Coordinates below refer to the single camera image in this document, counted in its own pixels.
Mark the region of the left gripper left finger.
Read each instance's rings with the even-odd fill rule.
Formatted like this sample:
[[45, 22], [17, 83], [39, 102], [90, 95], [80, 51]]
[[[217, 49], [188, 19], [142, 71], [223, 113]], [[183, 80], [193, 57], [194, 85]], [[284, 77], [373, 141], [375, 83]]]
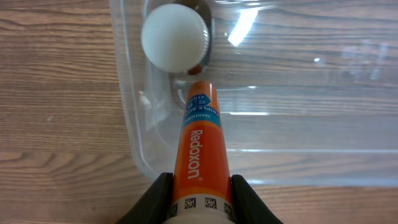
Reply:
[[173, 173], [163, 172], [116, 224], [161, 224], [171, 206]]

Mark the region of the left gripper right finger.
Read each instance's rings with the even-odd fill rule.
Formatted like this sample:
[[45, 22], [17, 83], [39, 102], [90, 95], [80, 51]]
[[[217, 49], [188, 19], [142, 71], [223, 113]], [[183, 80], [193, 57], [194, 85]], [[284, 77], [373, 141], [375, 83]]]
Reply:
[[234, 212], [238, 224], [283, 224], [241, 175], [231, 178]]

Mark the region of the orange Redoxon tube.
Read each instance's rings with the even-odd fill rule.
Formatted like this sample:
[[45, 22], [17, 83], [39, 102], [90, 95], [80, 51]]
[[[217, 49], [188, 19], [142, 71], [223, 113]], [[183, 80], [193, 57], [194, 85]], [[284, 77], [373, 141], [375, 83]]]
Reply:
[[187, 95], [166, 223], [234, 223], [231, 176], [217, 91], [194, 83]]

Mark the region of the dark bottle white cap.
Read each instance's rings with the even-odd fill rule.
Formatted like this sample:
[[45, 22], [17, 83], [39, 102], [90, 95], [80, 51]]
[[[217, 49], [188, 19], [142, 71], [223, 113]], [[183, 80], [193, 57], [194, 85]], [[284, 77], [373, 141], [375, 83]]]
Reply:
[[153, 9], [144, 20], [142, 49], [149, 61], [169, 73], [196, 75], [210, 61], [211, 9], [206, 1], [174, 1]]

